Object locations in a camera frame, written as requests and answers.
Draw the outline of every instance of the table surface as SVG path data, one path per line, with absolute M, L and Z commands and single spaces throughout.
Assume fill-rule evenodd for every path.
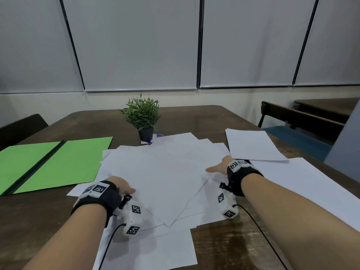
M 260 130 L 224 107 L 187 106 L 160 108 L 156 127 L 163 135 L 192 132 L 198 139 L 224 142 L 226 128 Z M 68 115 L 21 144 L 76 140 L 113 136 L 111 149 L 119 145 L 140 145 L 137 130 L 128 124 L 119 110 L 82 111 Z M 334 181 L 360 198 L 360 184 L 324 163 L 289 147 L 270 136 L 279 151 L 288 158 L 304 157 Z M 74 187 L 65 186 L 0 197 L 0 270 L 16 270 L 40 250 L 69 218 L 76 197 L 66 196 Z M 258 222 L 269 240 L 276 243 L 245 198 L 239 198 Z M 284 269 L 250 217 L 239 209 L 240 216 L 202 225 L 191 230 L 198 265 L 183 269 Z
M 349 117 L 358 101 L 358 97 L 351 97 L 346 99 L 301 99 L 295 100 L 294 102 L 322 111 Z

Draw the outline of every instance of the forearm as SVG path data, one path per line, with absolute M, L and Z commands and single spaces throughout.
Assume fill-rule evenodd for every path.
M 24 270 L 91 270 L 106 216 L 99 204 L 79 207 Z
M 360 233 L 339 218 L 257 174 L 241 188 L 295 270 L 359 268 Z

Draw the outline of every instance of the green paper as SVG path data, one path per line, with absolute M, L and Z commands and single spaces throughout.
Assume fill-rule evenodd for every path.
M 0 194 L 60 142 L 10 146 L 0 152 Z
M 67 141 L 15 193 L 92 182 L 112 137 Z

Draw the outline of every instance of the green plant leaves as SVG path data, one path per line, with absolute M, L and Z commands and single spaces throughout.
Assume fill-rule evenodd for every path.
M 159 120 L 159 101 L 151 98 L 132 98 L 127 102 L 127 108 L 120 110 L 127 122 L 134 125 L 137 130 L 154 127 Z

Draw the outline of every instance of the black chair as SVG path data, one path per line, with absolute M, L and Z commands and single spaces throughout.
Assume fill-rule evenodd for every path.
M 41 115 L 33 114 L 0 128 L 0 151 L 18 144 L 47 126 Z
M 344 127 L 344 124 L 340 122 L 317 117 L 266 101 L 261 103 L 261 114 L 262 117 L 258 125 L 259 127 L 263 124 L 265 116 L 271 116 L 290 124 L 291 127 L 276 126 L 264 128 L 264 130 L 320 161 L 325 160 L 332 146 L 300 131 L 295 131 L 295 128 L 299 127 L 326 140 L 335 142 Z

